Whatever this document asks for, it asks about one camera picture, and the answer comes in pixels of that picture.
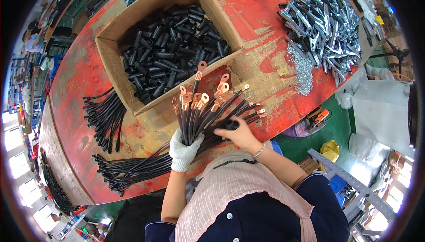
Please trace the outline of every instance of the red table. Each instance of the red table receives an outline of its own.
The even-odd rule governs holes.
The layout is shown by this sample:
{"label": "red table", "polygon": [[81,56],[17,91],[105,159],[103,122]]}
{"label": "red table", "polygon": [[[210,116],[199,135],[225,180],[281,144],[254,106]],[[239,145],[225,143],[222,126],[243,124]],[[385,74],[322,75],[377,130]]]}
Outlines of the red table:
{"label": "red table", "polygon": [[[314,88],[310,94],[302,96],[295,91],[295,67],[286,57],[284,36],[287,29],[276,14],[277,4],[289,0],[218,1],[245,41],[245,49],[233,64],[204,77],[201,85],[204,90],[212,89],[223,73],[231,74],[231,87],[236,90],[250,84],[243,97],[251,95],[251,101],[261,102],[268,113],[267,118],[251,124],[260,140],[270,139],[289,128],[336,91],[332,75],[317,69],[313,70]],[[63,59],[50,91],[52,116],[64,154],[95,204],[162,189],[169,175],[135,184],[120,197],[110,191],[97,173],[98,166],[92,154],[102,154],[106,159],[146,157],[167,142],[178,127],[171,99],[165,99],[138,117],[126,114],[121,150],[108,155],[97,146],[94,129],[88,128],[83,119],[82,96],[95,96],[111,87],[94,38],[124,9],[123,0],[110,0],[88,22]],[[188,177],[199,174],[216,156],[232,149],[233,145],[225,144],[201,154],[191,165]]]}

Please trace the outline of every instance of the knitted work glove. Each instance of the knitted work glove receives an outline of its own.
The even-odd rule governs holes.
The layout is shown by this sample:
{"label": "knitted work glove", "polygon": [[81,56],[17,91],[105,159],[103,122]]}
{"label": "knitted work glove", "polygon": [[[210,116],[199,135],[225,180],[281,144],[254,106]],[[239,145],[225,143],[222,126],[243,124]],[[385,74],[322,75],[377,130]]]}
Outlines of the knitted work glove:
{"label": "knitted work glove", "polygon": [[196,151],[199,149],[199,146],[201,146],[204,137],[203,134],[199,134],[192,145],[186,146],[182,143],[182,132],[180,128],[178,128],[170,141],[170,156],[173,158],[171,169],[176,172],[186,172],[189,165],[194,160]]}

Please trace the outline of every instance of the apron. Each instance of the apron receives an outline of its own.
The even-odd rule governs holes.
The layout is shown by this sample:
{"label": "apron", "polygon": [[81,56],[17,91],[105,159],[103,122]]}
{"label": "apron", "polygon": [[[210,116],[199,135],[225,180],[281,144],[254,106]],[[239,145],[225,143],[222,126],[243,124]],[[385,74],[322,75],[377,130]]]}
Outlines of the apron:
{"label": "apron", "polygon": [[310,219],[314,206],[279,181],[263,164],[229,162],[235,160],[254,161],[250,154],[234,151],[217,157],[196,178],[202,180],[178,218],[176,242],[197,241],[229,202],[256,192],[267,192],[300,218],[301,242],[317,242]]}

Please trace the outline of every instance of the bracelet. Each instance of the bracelet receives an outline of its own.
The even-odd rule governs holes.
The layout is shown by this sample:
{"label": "bracelet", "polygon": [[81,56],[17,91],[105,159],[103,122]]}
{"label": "bracelet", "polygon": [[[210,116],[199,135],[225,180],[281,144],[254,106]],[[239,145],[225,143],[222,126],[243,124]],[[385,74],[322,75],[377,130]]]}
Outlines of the bracelet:
{"label": "bracelet", "polygon": [[263,144],[263,148],[261,149],[261,150],[259,150],[258,152],[257,152],[257,154],[256,155],[254,155],[252,158],[256,158],[258,155],[260,155],[263,151],[264,151],[264,149],[266,148],[266,144]]}

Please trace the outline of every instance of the person's right hand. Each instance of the person's right hand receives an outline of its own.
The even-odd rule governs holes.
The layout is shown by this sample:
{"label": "person's right hand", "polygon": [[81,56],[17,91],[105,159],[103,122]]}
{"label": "person's right hand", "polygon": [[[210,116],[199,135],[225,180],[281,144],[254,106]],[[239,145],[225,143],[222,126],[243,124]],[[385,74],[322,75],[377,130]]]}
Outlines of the person's right hand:
{"label": "person's right hand", "polygon": [[223,137],[223,139],[231,140],[242,151],[254,156],[263,148],[263,144],[252,134],[247,123],[242,118],[233,116],[230,119],[237,121],[239,128],[236,130],[215,129],[214,134]]}

